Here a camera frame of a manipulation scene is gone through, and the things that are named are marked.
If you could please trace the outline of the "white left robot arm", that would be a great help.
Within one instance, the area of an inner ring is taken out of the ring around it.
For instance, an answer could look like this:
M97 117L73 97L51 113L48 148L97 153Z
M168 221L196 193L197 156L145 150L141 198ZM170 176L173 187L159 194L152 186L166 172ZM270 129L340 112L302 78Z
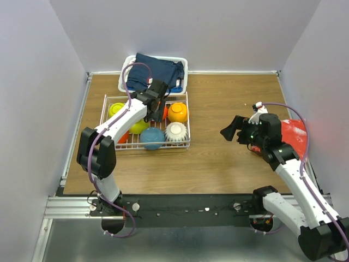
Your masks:
M138 121L162 120L168 89L168 84L154 79L143 91L127 92L128 101L116 114L94 129L86 127L81 132L77 163L88 173L103 202L102 209L110 216L126 212L121 207L121 190L113 177L116 144Z

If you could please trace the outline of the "lime green bowl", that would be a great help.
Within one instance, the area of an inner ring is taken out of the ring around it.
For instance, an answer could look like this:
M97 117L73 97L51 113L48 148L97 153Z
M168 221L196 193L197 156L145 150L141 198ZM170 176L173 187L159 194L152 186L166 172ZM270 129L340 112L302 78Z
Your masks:
M149 122L145 122L143 119L141 119L129 129L129 132L131 134L139 135L147 128L149 128Z

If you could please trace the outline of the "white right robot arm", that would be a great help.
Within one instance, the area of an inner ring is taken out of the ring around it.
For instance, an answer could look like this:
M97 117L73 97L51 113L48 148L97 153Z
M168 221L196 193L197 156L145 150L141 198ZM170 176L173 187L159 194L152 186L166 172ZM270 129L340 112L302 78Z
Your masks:
M292 145L282 140L282 124L275 114L235 116L221 135L242 145L257 146L262 158L287 184L299 207L287 202L272 186L253 191L251 208L276 215L297 237L305 256L316 261L348 250L348 218L329 205L309 179Z

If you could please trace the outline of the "blue bowl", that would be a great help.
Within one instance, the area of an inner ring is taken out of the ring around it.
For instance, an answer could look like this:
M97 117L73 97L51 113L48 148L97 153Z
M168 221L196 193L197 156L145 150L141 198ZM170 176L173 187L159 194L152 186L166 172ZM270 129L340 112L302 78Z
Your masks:
M147 150L157 150L165 142L165 134L162 130L155 127L149 127L140 134L140 143Z

